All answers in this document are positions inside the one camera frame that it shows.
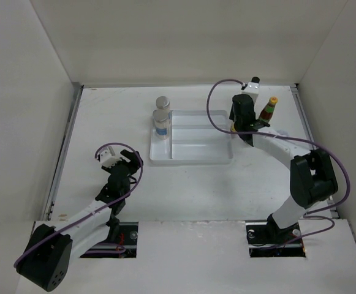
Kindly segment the small yellow label bottle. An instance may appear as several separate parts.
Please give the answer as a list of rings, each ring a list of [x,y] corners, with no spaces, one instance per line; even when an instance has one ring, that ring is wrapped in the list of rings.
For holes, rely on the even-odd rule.
[[[238,134],[238,131],[236,130],[234,124],[231,124],[231,126],[230,126],[230,131],[231,131],[233,134]]]

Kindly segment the tall black cap oil bottle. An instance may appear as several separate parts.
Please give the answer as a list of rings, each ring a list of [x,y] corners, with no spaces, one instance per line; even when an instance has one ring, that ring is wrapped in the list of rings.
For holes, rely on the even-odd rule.
[[[259,84],[260,83],[260,78],[259,77],[252,77],[251,82]]]

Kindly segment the blue label shaker jar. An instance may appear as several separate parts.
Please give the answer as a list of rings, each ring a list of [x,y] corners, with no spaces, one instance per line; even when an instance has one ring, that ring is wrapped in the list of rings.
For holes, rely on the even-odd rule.
[[[159,96],[156,99],[156,108],[170,113],[170,100],[166,96]]]
[[[169,114],[164,110],[157,109],[153,111],[153,122],[156,130],[156,135],[165,140],[169,137]]]

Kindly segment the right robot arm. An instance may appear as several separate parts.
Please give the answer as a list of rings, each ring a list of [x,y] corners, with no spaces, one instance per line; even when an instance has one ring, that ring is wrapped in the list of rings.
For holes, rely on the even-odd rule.
[[[338,191],[330,156],[323,149],[308,150],[280,139],[267,122],[256,118],[254,101],[248,94],[232,98],[230,120],[235,132],[255,132],[239,137],[247,144],[271,155],[290,171],[287,200],[270,214],[265,225],[247,226],[250,244],[276,244],[296,228],[298,220],[318,202]]]

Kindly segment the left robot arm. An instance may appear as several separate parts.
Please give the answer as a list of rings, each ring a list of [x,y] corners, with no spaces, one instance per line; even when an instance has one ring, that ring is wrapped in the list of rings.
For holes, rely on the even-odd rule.
[[[113,148],[105,145],[97,150],[95,158],[109,174],[95,199],[70,217],[67,224],[36,227],[25,251],[13,265],[19,275],[46,292],[58,287],[73,260],[102,241],[105,244],[117,241],[117,216],[139,184],[140,180],[134,175],[143,173],[139,152],[129,146],[124,146],[116,156]]]

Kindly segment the green yellow cap sauce bottle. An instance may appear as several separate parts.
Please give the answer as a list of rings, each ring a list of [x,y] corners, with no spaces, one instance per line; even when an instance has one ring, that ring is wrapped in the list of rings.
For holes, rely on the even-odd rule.
[[[277,97],[275,96],[270,97],[268,103],[266,104],[266,106],[264,106],[263,110],[259,115],[259,120],[269,123],[273,117],[273,113],[275,111],[275,106],[277,103],[278,103]]]

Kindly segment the white divided organizer tray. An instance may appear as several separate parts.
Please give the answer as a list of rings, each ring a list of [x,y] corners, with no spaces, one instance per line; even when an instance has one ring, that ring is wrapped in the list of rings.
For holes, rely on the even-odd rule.
[[[231,135],[215,129],[205,110],[173,110],[166,139],[152,126],[150,161],[155,165],[229,164],[232,159]]]

